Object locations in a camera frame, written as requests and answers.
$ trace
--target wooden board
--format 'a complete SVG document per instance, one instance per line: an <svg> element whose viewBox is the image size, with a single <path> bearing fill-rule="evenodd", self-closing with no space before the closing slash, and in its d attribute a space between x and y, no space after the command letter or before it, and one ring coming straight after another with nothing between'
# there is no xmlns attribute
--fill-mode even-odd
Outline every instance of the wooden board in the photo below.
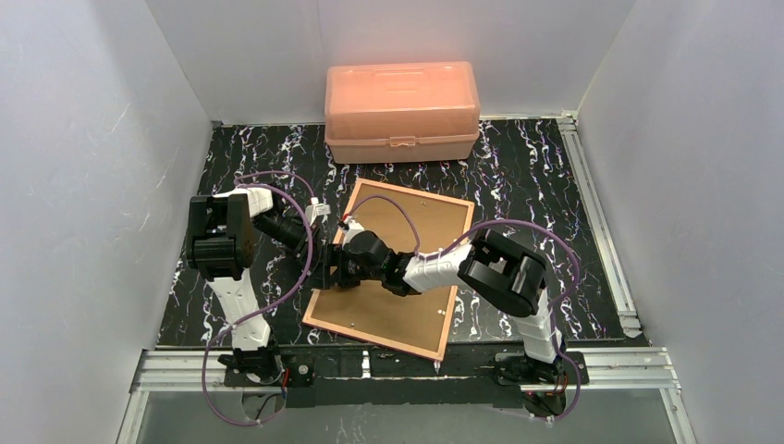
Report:
<svg viewBox="0 0 784 444"><path fill-rule="evenodd" d="M473 202L366 179L357 179L347 211L373 194L390 197L405 208L419 231L422 253L448 246L471 226ZM391 203L372 199L354 215L388 247L398 252L413 250L416 241L411 229ZM335 242L341 239L338 232ZM400 297L374 281L349 290L315 290L302 322L440 361L447 347L457 292L457 287L450 287Z"/></svg>

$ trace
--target metal frame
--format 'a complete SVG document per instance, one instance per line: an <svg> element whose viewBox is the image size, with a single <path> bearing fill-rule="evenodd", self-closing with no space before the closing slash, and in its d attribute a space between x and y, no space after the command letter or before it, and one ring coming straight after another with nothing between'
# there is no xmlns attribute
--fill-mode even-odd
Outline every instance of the metal frame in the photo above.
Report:
<svg viewBox="0 0 784 444"><path fill-rule="evenodd" d="M504 115L483 118L555 118L582 196L583 208L594 233L607 274L613 302L625 334L642 333L629 285L610 236L602 205L596 194L572 114L562 116ZM673 436L678 444L696 443L680 399L680 382L664 347L577 348L582 352L591 382L584 389L659 389ZM152 392L198 392L202 389L203 351L160 350L142 354L131 386L128 408L117 443L136 443L149 395ZM232 388L223 383L225 367L216 358L207 361L206 380L211 391L266 392L277 388ZM522 389L538 389L522 386Z"/></svg>

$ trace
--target black marble table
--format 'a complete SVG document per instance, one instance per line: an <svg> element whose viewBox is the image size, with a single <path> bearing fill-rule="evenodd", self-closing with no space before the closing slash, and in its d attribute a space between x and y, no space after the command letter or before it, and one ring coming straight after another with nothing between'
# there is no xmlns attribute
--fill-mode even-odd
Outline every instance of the black marble table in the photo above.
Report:
<svg viewBox="0 0 784 444"><path fill-rule="evenodd" d="M554 119L489 120L465 161L425 164L336 165L324 143L324 126L224 127L214 131L204 163L199 194L234 188L234 177L253 171L282 169L305 177L316 193L332 205L328 239L337 230L337 215L348 203L356 178L389 182L416 190L476 202L474 222L494 218L530 220L569 243L582 264L582 285L576 296L557 308L561 331L568 339L622 339L594 237L564 144ZM291 179L281 179L287 192L306 202L307 192ZM525 242L556 264L548 276L560 290L570 276L566 255L552 241L509 228L512 239ZM259 239L251 268L253 286L264 306L284 294L300 271L269 239ZM310 300L300 290L266 315L281 344L349 343L331 332L300 323ZM223 312L206 282L189 269L184 253L177 263L159 346L203 346L225 325ZM473 294L460 291L450 341L519 340L505 314Z"/></svg>

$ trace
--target salmon colored container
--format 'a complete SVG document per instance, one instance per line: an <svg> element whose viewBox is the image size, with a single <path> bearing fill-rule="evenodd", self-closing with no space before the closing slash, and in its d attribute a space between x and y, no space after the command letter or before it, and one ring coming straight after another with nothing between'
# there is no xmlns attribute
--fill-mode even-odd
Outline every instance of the salmon colored container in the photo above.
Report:
<svg viewBox="0 0 784 444"><path fill-rule="evenodd" d="M479 138L468 62L330 68L325 116L339 164L465 159Z"/></svg>

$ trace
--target box latch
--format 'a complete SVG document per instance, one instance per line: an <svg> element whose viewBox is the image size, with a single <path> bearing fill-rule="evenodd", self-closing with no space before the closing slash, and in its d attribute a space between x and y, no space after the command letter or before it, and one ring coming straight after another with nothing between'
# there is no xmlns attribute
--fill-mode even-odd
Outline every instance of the box latch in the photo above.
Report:
<svg viewBox="0 0 784 444"><path fill-rule="evenodd" d="M389 146L414 146L416 145L416 137L414 136L390 137L387 143L389 144Z"/></svg>

